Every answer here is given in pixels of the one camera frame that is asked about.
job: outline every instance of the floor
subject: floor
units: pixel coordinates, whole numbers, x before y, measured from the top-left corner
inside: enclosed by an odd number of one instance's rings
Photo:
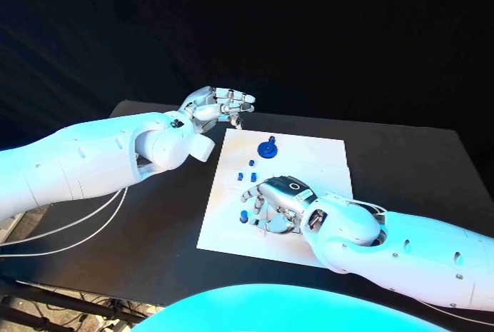
[[[31,211],[26,212],[18,223],[16,224],[16,228],[10,232],[10,235],[6,241],[17,241],[26,238],[30,235],[30,232],[34,230],[34,227],[42,220],[43,213],[46,211],[46,206],[33,209]],[[75,291],[65,291],[59,290],[57,288],[42,287],[50,291],[56,291],[63,295],[80,298],[86,301],[98,303],[101,305],[111,305],[109,298],[102,296],[95,296],[85,293],[78,293]],[[85,315],[80,312],[62,309],[59,307],[52,307],[44,305],[43,303],[34,303],[31,301],[26,301],[17,298],[4,298],[3,301],[6,304],[10,305],[14,309],[34,315],[34,316],[44,316],[53,323],[63,325],[66,327],[72,327],[76,332],[111,332],[114,329],[111,328],[112,325],[116,324],[118,321],[105,321],[101,316]],[[161,307],[155,307],[152,305],[147,305],[137,302],[124,302],[125,306],[131,306],[131,308],[138,311],[141,314],[150,316],[155,312],[162,309]],[[33,329],[30,327],[17,325],[10,323],[8,321],[0,321],[0,332],[31,332]]]

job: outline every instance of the black table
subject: black table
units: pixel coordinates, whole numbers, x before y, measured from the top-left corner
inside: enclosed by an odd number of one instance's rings
[[[175,108],[124,101],[112,116]],[[355,199],[494,236],[491,198],[455,131],[259,113],[243,118],[250,130],[344,140]],[[175,170],[128,189],[116,218],[88,242],[50,256],[6,259],[3,275],[160,305],[217,287],[285,283],[363,298],[452,330],[487,328],[433,311],[357,275],[196,248],[226,128],[229,124],[219,124],[206,133],[216,142],[207,163],[188,157]],[[52,205],[34,233],[78,220],[108,198]],[[116,202],[78,227],[13,251],[43,252],[83,239],[106,221]],[[494,321],[492,313],[455,313]]]

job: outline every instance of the black curtain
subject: black curtain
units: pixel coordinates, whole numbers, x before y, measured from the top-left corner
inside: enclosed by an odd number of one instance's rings
[[[456,130],[492,190],[492,22],[489,0],[0,0],[0,147],[213,85]]]

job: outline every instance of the blue knob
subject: blue knob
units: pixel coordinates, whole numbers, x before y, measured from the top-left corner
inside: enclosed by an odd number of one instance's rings
[[[268,141],[263,141],[258,147],[258,154],[263,159],[271,159],[278,154],[278,147],[275,145],[275,137],[271,136]]]
[[[247,211],[242,211],[240,213],[239,213],[239,222],[240,223],[246,223],[247,222]]]

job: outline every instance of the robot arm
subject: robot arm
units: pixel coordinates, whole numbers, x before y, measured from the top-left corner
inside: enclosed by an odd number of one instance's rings
[[[494,311],[492,238],[332,193],[318,197],[294,177],[271,178],[240,200],[250,196],[268,201],[279,214],[249,223],[279,234],[298,226],[331,271],[355,273],[387,290],[438,306]]]
[[[47,203],[106,195],[177,168],[188,155],[204,162],[214,143],[201,133],[217,121],[240,129],[239,112],[252,112],[253,102],[232,89],[203,87],[177,111],[89,121],[1,151],[0,220]]]

